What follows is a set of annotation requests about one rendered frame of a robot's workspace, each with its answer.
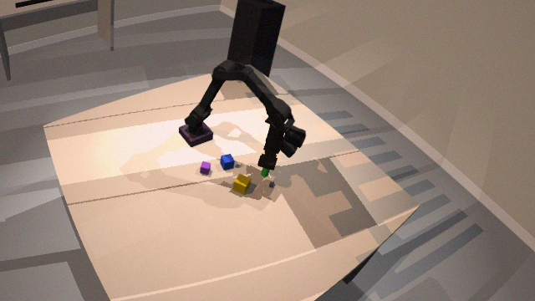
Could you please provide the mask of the purple cube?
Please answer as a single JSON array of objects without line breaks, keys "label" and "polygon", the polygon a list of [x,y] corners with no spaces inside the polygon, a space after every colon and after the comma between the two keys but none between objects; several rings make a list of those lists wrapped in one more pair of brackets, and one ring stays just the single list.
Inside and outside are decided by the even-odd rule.
[{"label": "purple cube", "polygon": [[209,175],[211,163],[203,161],[200,166],[200,173]]}]

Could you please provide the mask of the blue cube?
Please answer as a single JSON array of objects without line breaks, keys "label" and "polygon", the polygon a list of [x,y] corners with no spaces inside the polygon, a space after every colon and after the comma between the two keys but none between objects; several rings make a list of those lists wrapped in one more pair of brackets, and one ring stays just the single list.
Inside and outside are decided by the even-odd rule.
[{"label": "blue cube", "polygon": [[230,170],[230,169],[233,169],[234,167],[234,159],[232,158],[232,155],[231,154],[227,154],[227,155],[224,155],[224,156],[221,156],[221,166],[223,168],[224,171],[226,170]]}]

